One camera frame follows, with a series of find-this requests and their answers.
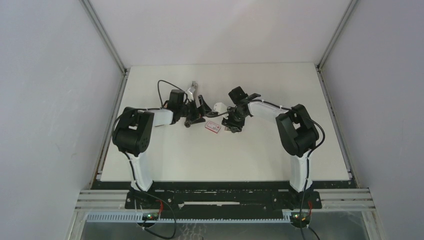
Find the grey black long stapler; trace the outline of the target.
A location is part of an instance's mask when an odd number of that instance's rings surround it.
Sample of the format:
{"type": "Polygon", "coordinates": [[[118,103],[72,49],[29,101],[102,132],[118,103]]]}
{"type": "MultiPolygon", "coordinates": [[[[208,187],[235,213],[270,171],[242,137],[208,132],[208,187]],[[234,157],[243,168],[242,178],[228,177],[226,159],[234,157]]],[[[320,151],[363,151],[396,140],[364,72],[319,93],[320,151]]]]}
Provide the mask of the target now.
{"type": "Polygon", "coordinates": [[[197,111],[197,105],[195,100],[195,93],[197,89],[198,89],[198,84],[195,81],[193,81],[191,84],[191,87],[185,91],[187,94],[187,103],[186,103],[187,115],[185,117],[184,126],[186,128],[189,128],[192,124],[194,124],[194,122],[198,118],[198,111],[197,111]]]}

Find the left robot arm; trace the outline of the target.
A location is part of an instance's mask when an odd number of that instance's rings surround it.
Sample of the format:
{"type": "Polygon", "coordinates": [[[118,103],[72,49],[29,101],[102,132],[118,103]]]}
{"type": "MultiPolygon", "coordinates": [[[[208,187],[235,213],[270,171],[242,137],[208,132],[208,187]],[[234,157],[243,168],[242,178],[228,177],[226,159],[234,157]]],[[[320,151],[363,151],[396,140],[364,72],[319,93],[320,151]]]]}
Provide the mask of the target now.
{"type": "Polygon", "coordinates": [[[153,179],[146,154],[153,128],[173,125],[181,118],[185,118],[184,126],[187,128],[197,123],[204,123],[205,117],[212,112],[212,109],[202,95],[198,96],[198,101],[199,105],[190,92],[173,89],[162,107],[126,107],[115,120],[112,143],[129,160],[131,187],[140,191],[136,200],[143,208],[153,207],[157,200],[156,194],[149,190],[153,179]]]}

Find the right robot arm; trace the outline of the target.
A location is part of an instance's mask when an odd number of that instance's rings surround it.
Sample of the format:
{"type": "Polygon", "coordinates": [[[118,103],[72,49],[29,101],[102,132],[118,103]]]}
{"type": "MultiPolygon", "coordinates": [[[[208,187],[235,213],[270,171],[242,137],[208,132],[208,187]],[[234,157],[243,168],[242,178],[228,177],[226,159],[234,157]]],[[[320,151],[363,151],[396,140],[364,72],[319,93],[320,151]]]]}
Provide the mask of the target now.
{"type": "Polygon", "coordinates": [[[260,99],[258,93],[248,95],[239,86],[228,95],[233,106],[218,102],[213,110],[223,117],[222,125],[232,133],[242,131],[247,117],[259,117],[276,125],[281,145],[291,156],[289,184],[293,191],[289,194],[289,203],[295,208],[302,208],[309,201],[306,190],[312,184],[309,157],[320,145],[318,140],[325,138],[318,133],[320,126],[311,119],[302,104],[283,107],[260,99]]]}

